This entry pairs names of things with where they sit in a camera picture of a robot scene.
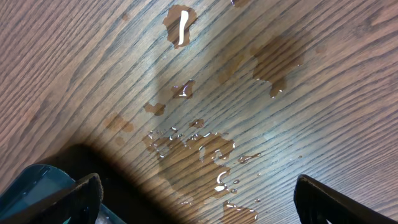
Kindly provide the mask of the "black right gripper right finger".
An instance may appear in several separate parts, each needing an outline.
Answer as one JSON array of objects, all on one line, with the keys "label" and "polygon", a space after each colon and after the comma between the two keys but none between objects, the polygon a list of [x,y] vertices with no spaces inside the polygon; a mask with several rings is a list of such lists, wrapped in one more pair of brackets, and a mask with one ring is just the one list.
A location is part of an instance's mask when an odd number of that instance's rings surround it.
[{"label": "black right gripper right finger", "polygon": [[294,204],[301,223],[397,224],[357,201],[307,176],[297,178]]}]

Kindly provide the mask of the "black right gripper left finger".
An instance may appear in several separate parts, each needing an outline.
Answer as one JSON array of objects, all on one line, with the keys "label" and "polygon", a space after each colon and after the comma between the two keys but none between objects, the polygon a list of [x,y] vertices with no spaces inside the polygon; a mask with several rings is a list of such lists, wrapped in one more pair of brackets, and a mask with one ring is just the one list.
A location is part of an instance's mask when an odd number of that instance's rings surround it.
[{"label": "black right gripper left finger", "polygon": [[97,173],[59,190],[4,220],[1,224],[90,223],[94,224],[103,199]]}]

